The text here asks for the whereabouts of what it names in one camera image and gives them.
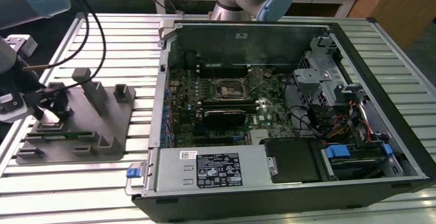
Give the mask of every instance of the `slotted aluminum surface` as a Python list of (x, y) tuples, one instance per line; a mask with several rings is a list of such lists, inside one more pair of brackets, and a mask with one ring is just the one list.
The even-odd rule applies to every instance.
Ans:
[[(136, 101), (128, 154), (122, 160), (100, 163), (43, 164), (20, 166), (15, 152), (23, 146), (20, 139), (34, 124), (31, 118), (16, 122), (0, 146), (0, 222), (15, 223), (152, 223), (126, 195), (126, 170), (131, 163), (147, 159), (147, 143), (155, 92), (155, 79), (160, 49), (158, 48), (160, 21), (180, 19), (171, 15), (100, 14), (108, 40), (108, 60), (96, 78), (106, 86), (118, 83), (136, 88)], [(184, 19), (207, 20), (206, 16)], [(43, 79), (72, 84), (70, 76), (75, 67), (96, 68), (102, 56), (102, 39), (92, 17), (91, 37), (75, 60)], [(428, 80), (415, 65), (387, 42), (383, 30), (366, 19), (287, 17), (283, 21), (336, 21), (367, 64), (379, 78), (400, 112), (427, 150), (436, 156), (436, 99)], [(83, 19), (68, 31), (52, 62), (78, 49), (84, 37)], [(142, 180), (134, 179), (134, 187)], [(330, 210), (203, 221), (200, 223), (436, 223), (436, 189), (398, 195), (368, 208)]]

